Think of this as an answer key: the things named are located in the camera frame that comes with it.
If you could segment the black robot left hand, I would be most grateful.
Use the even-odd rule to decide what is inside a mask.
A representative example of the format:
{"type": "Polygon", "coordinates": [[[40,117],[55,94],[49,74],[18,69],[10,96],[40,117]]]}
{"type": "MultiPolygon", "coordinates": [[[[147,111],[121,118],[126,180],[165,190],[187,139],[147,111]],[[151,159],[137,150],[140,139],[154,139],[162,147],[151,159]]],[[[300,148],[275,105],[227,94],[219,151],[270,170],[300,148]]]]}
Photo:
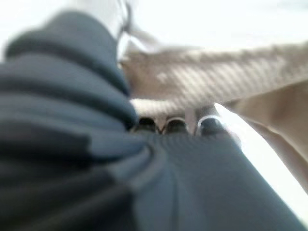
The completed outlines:
{"type": "Polygon", "coordinates": [[[64,12],[0,65],[3,231],[302,231],[221,125],[137,122],[117,43],[64,12]]]}

